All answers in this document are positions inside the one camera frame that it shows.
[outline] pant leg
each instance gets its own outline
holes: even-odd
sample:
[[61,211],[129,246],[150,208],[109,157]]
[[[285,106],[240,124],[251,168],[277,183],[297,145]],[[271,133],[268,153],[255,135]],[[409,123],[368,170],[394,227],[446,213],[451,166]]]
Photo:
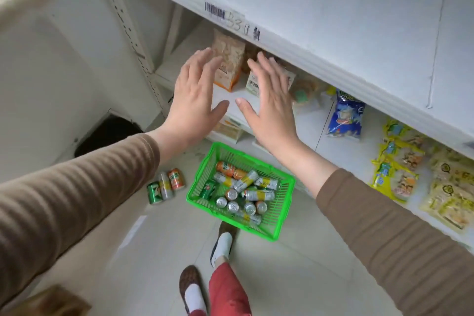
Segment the pant leg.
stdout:
[[207,316],[207,313],[203,310],[194,310],[189,316]]
[[212,273],[209,294],[211,316],[251,316],[247,294],[228,262]]

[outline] orange can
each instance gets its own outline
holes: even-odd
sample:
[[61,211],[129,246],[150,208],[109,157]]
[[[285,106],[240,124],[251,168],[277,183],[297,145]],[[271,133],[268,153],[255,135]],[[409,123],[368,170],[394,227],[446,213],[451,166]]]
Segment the orange can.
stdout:
[[240,179],[243,178],[245,175],[247,175],[247,172],[244,171],[244,170],[236,169],[236,170],[234,171],[234,179],[235,179],[235,180],[240,180]]
[[171,187],[174,191],[182,189],[185,186],[180,169],[171,170],[168,173],[168,177],[170,178]]
[[219,161],[216,165],[216,170],[231,178],[234,176],[236,167],[232,164],[229,164],[228,162]]

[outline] blue snack bag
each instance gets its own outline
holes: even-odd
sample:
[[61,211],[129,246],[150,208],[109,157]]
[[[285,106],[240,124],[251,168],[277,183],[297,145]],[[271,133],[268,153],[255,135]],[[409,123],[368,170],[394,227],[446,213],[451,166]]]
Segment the blue snack bag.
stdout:
[[360,131],[362,129],[361,118],[364,113],[365,103],[339,89],[336,96],[336,110],[329,122],[328,135],[350,136],[360,139]]

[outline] soda can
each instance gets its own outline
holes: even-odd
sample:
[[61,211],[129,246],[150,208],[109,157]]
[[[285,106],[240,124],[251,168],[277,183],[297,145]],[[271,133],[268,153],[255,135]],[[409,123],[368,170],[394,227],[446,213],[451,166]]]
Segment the soda can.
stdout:
[[216,200],[216,206],[219,208],[219,209],[223,209],[227,206],[227,199],[225,197],[219,197],[217,198]]
[[236,169],[236,170],[234,171],[234,179],[235,179],[235,180],[240,180],[240,179],[243,178],[245,175],[247,175],[247,172],[244,171],[244,170]]
[[255,215],[255,213],[257,212],[257,208],[252,201],[247,201],[245,203],[244,210],[245,210],[245,213],[249,216]]
[[231,201],[227,204],[227,210],[231,214],[235,214],[237,211],[239,211],[239,209],[240,209],[240,206],[235,201]]
[[171,170],[170,172],[168,172],[168,177],[170,178],[171,188],[174,191],[185,187],[184,179],[182,177],[180,169]]
[[218,183],[223,184],[227,187],[234,187],[235,184],[238,182],[229,176],[221,174],[220,172],[216,172],[213,176],[213,179],[216,180]]
[[268,210],[268,205],[264,201],[257,201],[255,206],[257,207],[257,213],[260,215],[263,215]]
[[237,199],[238,197],[238,193],[234,190],[234,189],[228,189],[227,192],[226,192],[226,198],[229,200],[229,201],[234,201],[235,199]]
[[280,182],[273,178],[258,178],[257,180],[255,180],[254,183],[258,187],[266,187],[272,190],[276,190]]
[[231,178],[234,176],[236,167],[228,162],[219,161],[216,165],[216,170]]
[[249,171],[247,175],[245,175],[243,178],[238,180],[234,186],[234,189],[237,190],[237,192],[242,192],[244,191],[247,187],[252,185],[255,180],[258,179],[258,174],[255,170]]
[[271,201],[275,199],[273,190],[245,190],[242,194],[247,201]]
[[148,184],[146,190],[148,191],[148,201],[150,202],[150,205],[163,201],[160,192],[160,184],[157,181]]
[[252,221],[256,225],[260,225],[262,223],[262,217],[260,215],[247,215],[242,210],[239,210],[235,213],[236,217],[240,217],[241,219]]
[[161,197],[163,200],[171,199],[174,195],[168,174],[165,172],[160,172],[158,175],[158,183],[160,184]]
[[214,192],[214,190],[216,189],[216,187],[217,187],[217,182],[215,182],[214,180],[206,181],[206,183],[204,184],[204,187],[201,190],[201,193],[199,194],[199,197],[204,200],[210,200],[210,197],[212,193]]

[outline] sock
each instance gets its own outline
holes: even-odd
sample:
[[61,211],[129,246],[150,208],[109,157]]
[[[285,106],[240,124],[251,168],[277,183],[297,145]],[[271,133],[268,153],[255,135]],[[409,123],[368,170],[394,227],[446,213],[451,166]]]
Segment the sock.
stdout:
[[223,233],[219,236],[217,240],[216,250],[214,255],[212,255],[211,265],[213,268],[216,268],[216,259],[219,256],[225,256],[229,258],[230,246],[232,245],[232,235],[229,233]]
[[201,288],[196,284],[190,284],[184,292],[184,300],[188,305],[189,313],[194,310],[203,310],[207,314],[206,304],[201,294]]

